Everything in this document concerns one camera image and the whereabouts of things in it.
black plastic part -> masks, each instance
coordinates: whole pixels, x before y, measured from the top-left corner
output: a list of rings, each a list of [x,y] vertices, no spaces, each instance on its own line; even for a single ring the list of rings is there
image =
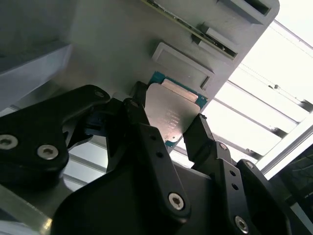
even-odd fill
[[[188,157],[195,163],[192,168],[211,176],[215,182],[217,193],[214,194],[214,216],[211,218],[213,223],[223,221],[225,226],[213,227],[214,234],[241,235],[242,231],[235,223],[237,216],[246,222],[250,234],[259,234],[250,219],[240,171],[232,165],[226,145],[214,141],[203,115],[194,119],[184,134],[184,141]]]
[[[180,226],[159,211],[157,195],[144,167],[124,165],[70,195],[53,217],[51,235],[210,235],[212,181],[199,172],[175,165],[192,204]]]
[[[33,189],[58,183],[68,162],[67,143],[77,125],[75,119],[109,99],[100,88],[87,85],[1,117],[0,135],[13,135],[19,142],[15,148],[0,150],[0,183]],[[55,146],[58,156],[40,158],[37,149],[43,144]]]
[[[261,234],[311,234],[252,162],[240,160],[237,168],[243,178],[252,222]]]
[[[131,92],[131,96],[133,99],[138,103],[141,104],[143,107],[146,106],[146,93],[147,93],[148,85],[143,82],[136,82],[133,90]]]

metal surface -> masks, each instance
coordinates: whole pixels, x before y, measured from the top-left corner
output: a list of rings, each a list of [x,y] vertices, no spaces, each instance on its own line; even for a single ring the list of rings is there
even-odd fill
[[[52,219],[0,185],[0,209],[25,223],[41,235],[49,235]]]
[[[268,14],[274,19],[278,1]],[[212,99],[233,73],[240,61],[265,31],[265,25],[253,25],[241,18],[222,2],[216,0],[159,0],[175,15],[192,26],[205,22],[238,44],[239,54],[233,66],[226,66],[214,55],[202,50],[191,39],[191,33],[138,0],[82,0],[79,1],[68,40],[76,45],[64,75],[60,78],[65,89],[96,84],[110,95],[129,94],[136,81],[148,83],[154,71],[170,77],[170,70],[156,64],[151,55],[160,40],[190,55],[215,76],[206,92],[196,90]],[[178,79],[183,84],[192,79]]]
[[[0,135],[0,149],[9,150],[15,148],[19,141],[12,135]]]
[[[159,129],[164,141],[177,142],[199,113],[200,107],[154,83],[147,90],[145,111],[150,124]]]
[[[62,71],[70,53],[71,45],[52,42],[22,55],[0,58],[0,110],[16,103]]]
[[[234,86],[234,87],[237,88],[238,90],[240,90],[240,91],[246,93],[247,95],[253,97],[254,99],[257,99],[258,101],[264,103],[265,105],[270,106],[273,110],[275,110],[276,112],[278,112],[280,115],[284,116],[284,118],[286,118],[286,119],[288,119],[288,120],[290,120],[290,121],[292,121],[292,122],[294,122],[294,123],[296,123],[296,124],[299,124],[297,121],[295,121],[295,120],[292,119],[291,117],[287,116],[286,114],[284,114],[284,113],[281,112],[280,110],[278,110],[278,109],[276,109],[275,107],[273,107],[273,106],[269,105],[268,103],[264,102],[264,101],[261,100],[260,98],[254,96],[252,93],[246,91],[245,89],[241,88],[240,86],[238,86],[237,84],[233,83],[232,81],[228,80],[227,83],[230,84],[230,85],[232,85],[232,86]]]
[[[238,229],[240,229],[241,232],[243,232],[244,234],[248,234],[249,233],[248,225],[246,224],[246,222],[240,216],[236,216],[235,217],[235,223],[236,223]]]
[[[168,195],[168,200],[176,210],[180,211],[184,208],[184,201],[177,193],[170,193],[170,195]]]
[[[80,158],[80,157],[75,156],[73,154],[70,154],[69,158],[72,161],[74,161],[74,162],[77,162],[79,164],[85,165],[85,166],[87,166],[87,167],[89,167],[91,169],[97,170],[97,171],[99,171],[101,173],[105,174],[107,172],[107,169],[105,167],[102,167],[102,166],[100,166],[98,164],[92,163],[92,162],[90,162],[90,161],[88,161],[86,159]]]
[[[37,149],[37,155],[43,159],[52,160],[59,155],[59,151],[53,145],[44,144]]]
[[[195,59],[183,54],[181,51],[161,42],[153,53],[152,59],[175,75],[171,76],[177,81],[190,80],[193,86],[199,88],[203,82],[214,77],[212,69],[205,67]]]
[[[220,143],[220,147],[221,147],[223,150],[227,150],[226,145],[225,145],[225,144],[223,144],[223,143]]]
[[[255,124],[261,126],[261,127],[264,128],[265,130],[267,130],[267,131],[269,131],[269,132],[271,132],[271,133],[274,133],[275,135],[279,136],[280,138],[283,138],[284,136],[287,135],[286,132],[284,132],[283,130],[281,130],[281,129],[279,129],[279,128],[270,129],[270,128],[267,127],[267,126],[264,126],[263,124],[259,123],[258,121],[256,121],[256,120],[254,120],[254,119],[248,117],[247,115],[241,113],[241,112],[238,111],[237,109],[232,108],[231,106],[229,106],[228,104],[226,104],[226,103],[220,101],[220,100],[217,99],[217,98],[214,98],[214,100],[215,100],[216,102],[220,103],[221,105],[223,105],[223,106],[229,108],[230,110],[232,110],[232,111],[238,113],[239,115],[243,116],[244,118],[246,118],[246,119],[252,121],[253,123],[255,123]]]
[[[249,162],[249,161],[246,161],[246,164],[251,168],[251,169],[253,169],[254,168],[254,165],[251,163],[251,162]]]
[[[263,174],[267,174],[270,172],[273,168],[275,168],[281,161],[285,159],[287,155],[289,155],[294,149],[296,149],[298,146],[300,146],[305,140],[307,140],[310,136],[313,135],[313,125],[310,126],[306,131],[304,131],[298,138],[296,138],[291,144],[286,146],[281,153],[277,155],[272,161],[270,161],[262,170],[261,172]]]
[[[177,85],[176,83],[168,80],[168,79],[164,79],[164,81],[162,82],[162,86],[166,87],[167,89],[181,95],[182,97],[190,100],[193,103],[196,103],[198,96],[196,94],[193,94],[192,92],[182,88],[181,86]]]

black metal bracket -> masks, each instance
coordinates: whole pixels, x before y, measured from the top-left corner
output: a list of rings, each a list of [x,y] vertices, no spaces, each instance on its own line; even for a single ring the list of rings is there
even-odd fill
[[[234,165],[205,116],[199,114],[183,135],[193,169],[173,165],[145,114],[146,89],[137,83],[134,97],[122,102],[88,85],[0,118],[0,183],[37,192],[51,188],[62,176],[68,150],[99,135],[107,137],[107,174],[63,201],[52,234],[102,234],[105,210],[111,213],[105,222],[127,224],[136,234],[193,229],[197,234],[310,234],[255,165],[247,160]],[[103,202],[107,197],[111,201]]]
[[[0,118],[0,183],[33,189],[58,183],[78,120],[109,95],[87,85]],[[74,135],[75,142],[90,136]]]
[[[215,181],[215,220],[223,220],[227,226],[218,228],[224,234],[259,234],[251,222],[240,171],[232,164],[227,146],[215,141],[206,122],[199,114],[184,134],[188,158],[195,164],[193,169],[206,174]]]

